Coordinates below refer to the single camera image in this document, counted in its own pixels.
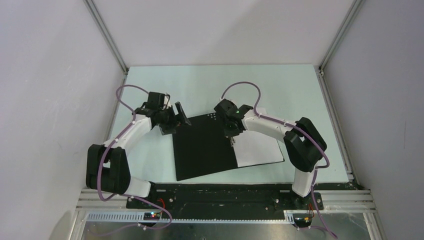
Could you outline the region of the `metal folder clip mechanism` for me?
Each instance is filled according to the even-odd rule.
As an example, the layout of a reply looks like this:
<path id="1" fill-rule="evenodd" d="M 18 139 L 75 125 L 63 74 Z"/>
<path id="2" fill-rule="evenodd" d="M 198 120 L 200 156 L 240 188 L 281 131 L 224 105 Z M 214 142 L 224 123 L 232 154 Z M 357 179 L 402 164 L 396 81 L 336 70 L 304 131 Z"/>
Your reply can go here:
<path id="1" fill-rule="evenodd" d="M 230 137 L 230 138 L 229 138 L 229 141 L 230 141 L 231 146 L 233 147 L 233 146 L 235 145 L 235 140 L 234 140 L 234 138 L 233 138 L 233 137 Z"/>

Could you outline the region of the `black folder with beige cover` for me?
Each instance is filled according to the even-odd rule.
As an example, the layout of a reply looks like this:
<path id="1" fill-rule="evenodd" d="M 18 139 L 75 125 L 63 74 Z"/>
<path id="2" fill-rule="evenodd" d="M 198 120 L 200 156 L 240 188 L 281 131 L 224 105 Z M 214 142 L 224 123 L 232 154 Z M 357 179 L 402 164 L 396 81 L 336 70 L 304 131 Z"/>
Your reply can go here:
<path id="1" fill-rule="evenodd" d="M 238 168 L 234 148 L 225 137 L 223 123 L 216 113 L 194 116 L 189 120 L 191 125 L 178 127 L 172 136 L 177 181 L 285 162 L 284 158 L 283 162 Z"/>

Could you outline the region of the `white paper sheet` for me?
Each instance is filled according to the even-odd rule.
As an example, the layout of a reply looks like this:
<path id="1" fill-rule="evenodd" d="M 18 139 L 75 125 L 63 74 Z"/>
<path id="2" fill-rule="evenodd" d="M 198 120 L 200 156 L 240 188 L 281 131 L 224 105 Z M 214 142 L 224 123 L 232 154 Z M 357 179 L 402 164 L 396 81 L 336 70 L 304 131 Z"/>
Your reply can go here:
<path id="1" fill-rule="evenodd" d="M 242 119 L 245 130 L 233 139 L 238 168 L 267 165 L 284 161 L 278 144 L 283 138 L 281 125 L 248 111 Z"/>

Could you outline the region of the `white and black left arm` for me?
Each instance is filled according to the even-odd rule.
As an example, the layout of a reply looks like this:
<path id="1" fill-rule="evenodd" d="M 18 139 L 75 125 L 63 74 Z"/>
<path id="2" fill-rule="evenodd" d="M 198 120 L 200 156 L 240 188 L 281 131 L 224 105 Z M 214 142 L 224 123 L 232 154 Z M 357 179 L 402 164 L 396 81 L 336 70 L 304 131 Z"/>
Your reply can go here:
<path id="1" fill-rule="evenodd" d="M 145 208 L 153 208 L 158 194 L 152 183 L 131 175 L 128 154 L 147 133 L 158 127 L 161 134 L 175 134 L 181 125 L 191 125 L 179 101 L 171 104 L 170 95 L 149 92 L 147 101 L 131 110 L 131 120 L 114 138 L 92 144 L 87 152 L 86 186 L 115 195 L 139 197 Z"/>

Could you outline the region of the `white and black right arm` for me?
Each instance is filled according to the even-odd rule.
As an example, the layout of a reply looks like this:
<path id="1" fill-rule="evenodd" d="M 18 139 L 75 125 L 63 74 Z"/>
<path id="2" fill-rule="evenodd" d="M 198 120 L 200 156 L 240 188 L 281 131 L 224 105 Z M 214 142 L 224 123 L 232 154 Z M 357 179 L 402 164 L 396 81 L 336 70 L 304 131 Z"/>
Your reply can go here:
<path id="1" fill-rule="evenodd" d="M 321 159 L 323 168 L 330 165 L 325 151 L 327 144 L 315 125 L 307 117 L 297 121 L 287 121 L 261 114 L 253 106 L 237 107 L 232 101 L 223 98 L 215 107 L 215 113 L 223 122 L 224 135 L 233 138 L 243 132 L 256 132 L 276 139 L 285 146 L 284 156 L 295 168 L 291 186 L 291 204 L 304 209 L 312 202 L 316 204 L 314 193 Z"/>

